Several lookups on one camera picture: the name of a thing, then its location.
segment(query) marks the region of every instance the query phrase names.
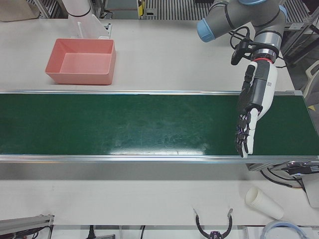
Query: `blue joint cap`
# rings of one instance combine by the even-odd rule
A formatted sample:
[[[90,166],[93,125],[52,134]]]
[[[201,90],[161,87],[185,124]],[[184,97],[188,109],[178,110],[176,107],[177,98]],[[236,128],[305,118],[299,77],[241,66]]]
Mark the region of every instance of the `blue joint cap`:
[[[287,18],[288,18],[287,9],[285,9],[285,7],[282,6],[282,5],[279,5],[279,9],[280,9],[280,11],[282,11],[282,12],[285,14],[285,16],[286,16],[286,22],[287,22]]]
[[[203,42],[209,42],[215,39],[214,33],[211,31],[204,18],[197,23],[197,33]]]
[[[239,2],[241,4],[244,4],[244,5],[257,5],[257,4],[261,4],[265,1],[267,1],[267,0],[239,0]]]

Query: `gray robot arm segment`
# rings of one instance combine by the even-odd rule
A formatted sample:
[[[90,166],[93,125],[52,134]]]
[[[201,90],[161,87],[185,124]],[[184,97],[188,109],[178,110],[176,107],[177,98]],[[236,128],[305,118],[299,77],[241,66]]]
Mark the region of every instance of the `gray robot arm segment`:
[[[197,32],[203,41],[208,42],[251,22],[256,31],[255,42],[270,44],[280,50],[286,14],[276,0],[219,1],[198,23]],[[267,50],[259,50],[254,55],[260,54],[268,54],[272,61],[278,57]]]

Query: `blue ring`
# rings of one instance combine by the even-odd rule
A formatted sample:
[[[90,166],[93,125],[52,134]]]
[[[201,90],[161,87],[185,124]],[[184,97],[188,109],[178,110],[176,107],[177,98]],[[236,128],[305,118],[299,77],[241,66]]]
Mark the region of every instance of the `blue ring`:
[[[267,1],[267,0],[239,0],[239,2],[241,4],[244,4],[244,5],[257,5],[257,4],[261,4],[265,1]]]

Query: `white chair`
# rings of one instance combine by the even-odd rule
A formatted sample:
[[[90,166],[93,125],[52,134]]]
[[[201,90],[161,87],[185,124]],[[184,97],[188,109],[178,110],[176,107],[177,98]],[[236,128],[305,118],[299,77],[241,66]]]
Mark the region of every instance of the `white chair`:
[[[319,67],[319,61],[314,62],[307,70],[306,75],[308,77],[307,84],[305,85],[304,98],[307,105],[313,105],[319,103],[319,68],[312,73],[312,71]]]

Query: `metal frame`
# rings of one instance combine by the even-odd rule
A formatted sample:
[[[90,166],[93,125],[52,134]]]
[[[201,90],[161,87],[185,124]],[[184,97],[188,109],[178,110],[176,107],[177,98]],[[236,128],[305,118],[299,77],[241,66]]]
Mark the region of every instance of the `metal frame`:
[[[50,18],[50,14],[48,10],[46,9],[45,5],[41,0],[33,0],[35,5],[39,8],[41,14],[44,16],[44,18]]]
[[[147,95],[239,95],[239,91],[88,91],[88,90],[15,90],[0,91],[0,94],[147,94]],[[277,96],[302,96],[301,91],[275,92]],[[256,156],[241,158],[239,155],[0,155],[0,163],[129,163],[129,162],[165,162],[165,163],[248,163],[250,171],[265,166],[289,161],[319,161],[314,156]]]
[[[30,218],[19,218],[0,221],[0,235],[16,233],[24,230],[52,226],[53,215],[42,215]],[[49,230],[48,239],[51,238],[52,230]]]
[[[73,95],[239,95],[240,91],[104,91],[104,90],[2,90],[0,94],[73,94]],[[275,96],[302,96],[302,91],[277,91]]]
[[[312,15],[309,18],[309,21],[305,22],[305,26],[304,26],[303,30],[296,31],[295,33],[292,33],[291,35],[289,35],[288,40],[281,47],[281,52],[282,52],[284,57],[286,57],[286,56],[288,56],[296,51],[296,49],[293,49],[292,51],[291,51],[291,49],[300,40],[300,38],[303,36],[305,31],[307,31],[309,29],[309,27],[317,19],[317,17],[319,17],[319,7],[312,13]]]
[[[318,156],[259,156],[241,158],[239,155],[25,155],[2,154],[0,163],[248,163],[250,171],[258,171],[261,166],[268,167],[290,162],[318,160]]]

